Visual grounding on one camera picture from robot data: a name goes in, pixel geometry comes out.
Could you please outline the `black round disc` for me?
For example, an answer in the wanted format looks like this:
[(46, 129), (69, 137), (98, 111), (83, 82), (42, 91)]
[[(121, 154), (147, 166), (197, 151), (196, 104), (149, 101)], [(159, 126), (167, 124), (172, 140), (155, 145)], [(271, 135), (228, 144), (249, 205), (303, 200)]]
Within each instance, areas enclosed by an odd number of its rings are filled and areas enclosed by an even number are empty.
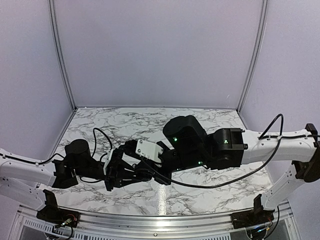
[(141, 182), (148, 182), (153, 178), (153, 172), (150, 169), (138, 168), (136, 171), (136, 177)]

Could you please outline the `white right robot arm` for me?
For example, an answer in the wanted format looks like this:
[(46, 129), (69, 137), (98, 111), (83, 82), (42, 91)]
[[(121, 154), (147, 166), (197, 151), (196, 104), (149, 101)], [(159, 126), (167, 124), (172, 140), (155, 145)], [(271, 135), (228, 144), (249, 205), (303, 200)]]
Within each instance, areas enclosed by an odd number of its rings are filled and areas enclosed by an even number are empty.
[(320, 178), (320, 143), (314, 125), (300, 131), (263, 132), (221, 128), (208, 134), (192, 116), (178, 116), (162, 130), (172, 149), (138, 140), (135, 153), (154, 162), (153, 170), (162, 180), (172, 172), (201, 165), (211, 170), (238, 168), (255, 162), (290, 161), (290, 167), (266, 192), (254, 199), (247, 219), (258, 224), (297, 188)]

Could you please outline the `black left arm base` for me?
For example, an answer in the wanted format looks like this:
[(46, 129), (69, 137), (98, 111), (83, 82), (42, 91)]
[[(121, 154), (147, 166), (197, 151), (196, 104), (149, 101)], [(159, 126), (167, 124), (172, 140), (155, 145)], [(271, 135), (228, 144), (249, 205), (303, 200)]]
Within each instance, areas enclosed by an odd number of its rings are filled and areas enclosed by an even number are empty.
[(44, 207), (37, 211), (36, 217), (40, 220), (54, 223), (62, 226), (67, 220), (67, 226), (76, 228), (79, 222), (80, 213), (74, 210), (68, 210), (58, 207), (56, 196), (49, 190), (43, 190), (45, 201)]

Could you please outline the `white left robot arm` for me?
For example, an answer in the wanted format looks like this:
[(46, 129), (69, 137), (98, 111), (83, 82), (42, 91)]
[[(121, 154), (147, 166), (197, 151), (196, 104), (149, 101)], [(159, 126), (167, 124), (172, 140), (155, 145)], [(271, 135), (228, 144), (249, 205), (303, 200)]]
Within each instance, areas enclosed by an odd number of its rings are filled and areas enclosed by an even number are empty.
[(48, 160), (36, 160), (0, 150), (0, 194), (31, 207), (53, 223), (63, 219), (56, 196), (48, 190), (37, 189), (43, 184), (54, 189), (68, 189), (78, 185), (78, 178), (103, 181), (108, 191), (130, 184), (147, 182), (152, 178), (147, 166), (140, 162), (131, 165), (124, 155), (142, 159), (137, 153), (138, 140), (129, 140), (106, 153), (105, 161), (96, 160), (89, 143), (76, 139), (65, 146), (65, 155), (55, 153)]

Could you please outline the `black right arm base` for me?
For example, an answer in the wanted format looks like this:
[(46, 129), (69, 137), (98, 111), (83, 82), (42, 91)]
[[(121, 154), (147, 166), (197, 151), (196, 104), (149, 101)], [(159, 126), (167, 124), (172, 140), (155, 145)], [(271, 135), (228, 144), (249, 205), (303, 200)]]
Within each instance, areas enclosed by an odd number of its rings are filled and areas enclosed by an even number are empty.
[(262, 194), (253, 200), (253, 209), (234, 212), (231, 214), (231, 222), (234, 229), (247, 228), (274, 220), (275, 210), (266, 210), (262, 204)]

